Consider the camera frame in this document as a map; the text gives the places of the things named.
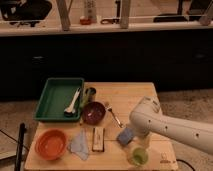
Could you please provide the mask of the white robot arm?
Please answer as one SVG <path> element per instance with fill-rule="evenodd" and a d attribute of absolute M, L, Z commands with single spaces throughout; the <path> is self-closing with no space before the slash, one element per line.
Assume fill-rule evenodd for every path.
<path fill-rule="evenodd" d="M 143 97 L 129 120 L 139 135 L 151 131 L 213 155 L 213 125 L 165 116 L 154 97 Z"/>

